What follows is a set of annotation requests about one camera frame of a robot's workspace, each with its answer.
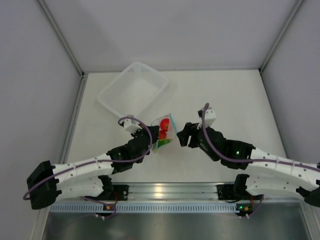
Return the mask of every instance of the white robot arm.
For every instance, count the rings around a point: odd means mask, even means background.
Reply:
[[[118,123],[133,139],[87,160],[53,165],[50,161],[40,163],[27,179],[29,191],[23,199],[30,200],[35,210],[55,201],[81,196],[107,200],[114,190],[109,176],[141,163],[159,134],[159,126],[146,126],[132,116],[123,117]]]
[[[200,148],[214,162],[227,168],[243,170],[234,182],[234,193],[241,199],[270,194],[288,196],[320,207],[320,169],[309,164],[275,156],[252,144],[228,140],[211,128],[215,112],[207,103],[198,111],[201,123],[187,122],[177,133],[182,147]]]

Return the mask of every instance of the transparent plastic basket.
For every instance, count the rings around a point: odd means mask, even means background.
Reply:
[[[134,62],[97,96],[98,101],[119,118],[139,114],[164,90],[168,78],[159,71]]]

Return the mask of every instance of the white wall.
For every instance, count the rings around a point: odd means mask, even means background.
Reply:
[[[58,160],[79,76],[36,1],[0,1],[0,30],[0,239],[23,240],[37,215],[26,179]]]
[[[264,71],[289,154],[320,162],[320,1],[302,6]]]
[[[296,0],[46,0],[85,71],[257,69]]]

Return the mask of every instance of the red fruit picture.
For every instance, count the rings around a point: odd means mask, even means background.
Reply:
[[[161,120],[160,122],[160,128],[162,131],[168,132],[168,128],[169,128],[169,124],[170,124],[170,119],[169,118],[164,118]]]
[[[160,130],[159,135],[158,135],[158,139],[162,140],[162,139],[166,139],[166,138],[167,138],[167,133],[165,131]]]

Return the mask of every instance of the gray floor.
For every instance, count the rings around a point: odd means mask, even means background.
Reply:
[[[102,221],[50,214],[43,240],[308,240],[298,203],[265,203],[251,219],[212,213],[119,213]]]

